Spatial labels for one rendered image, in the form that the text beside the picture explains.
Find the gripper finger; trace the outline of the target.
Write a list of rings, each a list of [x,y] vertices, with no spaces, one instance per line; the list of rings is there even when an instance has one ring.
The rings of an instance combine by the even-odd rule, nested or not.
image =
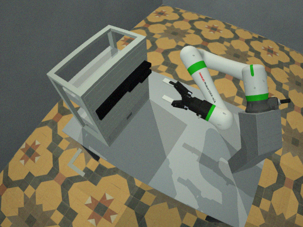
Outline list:
[[[171,99],[171,98],[169,98],[169,97],[167,97],[165,95],[162,97],[162,99],[165,100],[165,101],[167,101],[167,102],[169,102],[169,103],[171,103],[171,105],[173,107],[177,107],[177,108],[182,108],[182,109],[188,110],[188,107],[186,107],[187,103],[182,103],[181,100],[173,100],[173,99]]]
[[[164,83],[172,86],[172,87],[175,87],[175,89],[179,92],[179,94],[181,95],[181,97],[183,98],[183,100],[185,102],[187,102],[187,100],[185,99],[184,95],[187,95],[188,97],[191,97],[192,95],[192,92],[189,91],[186,87],[184,87],[179,81],[177,81],[176,83],[165,78],[163,80]]]

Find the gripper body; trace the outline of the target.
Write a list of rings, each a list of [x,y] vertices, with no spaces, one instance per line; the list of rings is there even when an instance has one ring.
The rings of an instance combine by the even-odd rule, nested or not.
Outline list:
[[[202,102],[202,100],[196,97],[188,97],[187,95],[184,96],[187,102],[185,102],[182,98],[182,103],[187,103],[186,107],[194,113],[197,113],[197,110]]]

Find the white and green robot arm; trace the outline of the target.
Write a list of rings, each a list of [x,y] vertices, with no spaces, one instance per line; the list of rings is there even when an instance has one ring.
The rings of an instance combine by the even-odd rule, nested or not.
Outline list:
[[[283,103],[290,103],[290,99],[268,98],[267,75],[263,65],[236,62],[194,46],[184,47],[180,58],[206,99],[201,102],[196,115],[219,130],[228,130],[233,125],[234,118],[223,102],[208,69],[243,81],[247,100],[246,113],[266,112],[279,109]]]

